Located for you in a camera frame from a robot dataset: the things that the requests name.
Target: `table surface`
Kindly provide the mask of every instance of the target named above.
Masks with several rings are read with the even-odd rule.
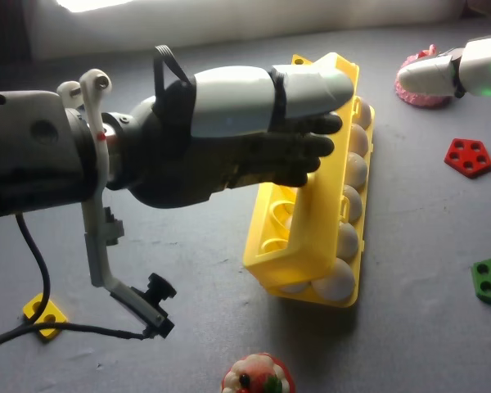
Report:
[[[110,248],[115,274],[144,287],[157,272],[178,290],[164,308],[166,340],[122,341],[64,332],[0,347],[0,392],[216,392],[241,356],[286,362],[300,392],[491,393],[491,306],[475,297],[470,266],[491,258],[491,173],[475,180],[444,163],[453,138],[479,139],[491,155],[491,97],[437,111],[394,94],[404,59],[491,34],[491,20],[366,29],[177,51],[194,73],[228,65],[269,67],[299,53],[338,52],[360,65],[358,95],[376,110],[366,252],[356,307],[336,310],[269,296],[241,267],[257,187],[180,210],[153,210],[108,192],[126,236]],[[92,56],[0,70],[0,89],[50,89],[100,68],[114,90],[106,111],[130,111],[152,95],[149,53]],[[91,286],[80,207],[26,215],[52,277],[52,298],[72,322],[137,331],[141,325]],[[18,324],[42,288],[12,217],[0,218],[0,332]]]

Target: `red pentagon block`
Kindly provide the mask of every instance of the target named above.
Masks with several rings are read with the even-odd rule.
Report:
[[[491,170],[491,159],[481,141],[455,138],[444,162],[468,178],[476,178]]]

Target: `green leaf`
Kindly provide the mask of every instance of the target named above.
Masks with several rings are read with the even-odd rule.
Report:
[[[282,393],[282,381],[273,375],[264,383],[264,393]]]

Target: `egg carton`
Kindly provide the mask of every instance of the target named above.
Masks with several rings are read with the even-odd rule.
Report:
[[[299,55],[292,63],[312,64]],[[337,53],[314,64],[346,73],[356,94],[356,64]],[[243,265],[272,295],[349,307],[358,298],[375,111],[354,95],[336,113],[335,150],[304,187],[260,184]]]

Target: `white curtain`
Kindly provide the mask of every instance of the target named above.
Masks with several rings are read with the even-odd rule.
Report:
[[[465,0],[133,0],[70,12],[25,0],[35,59],[456,19]]]

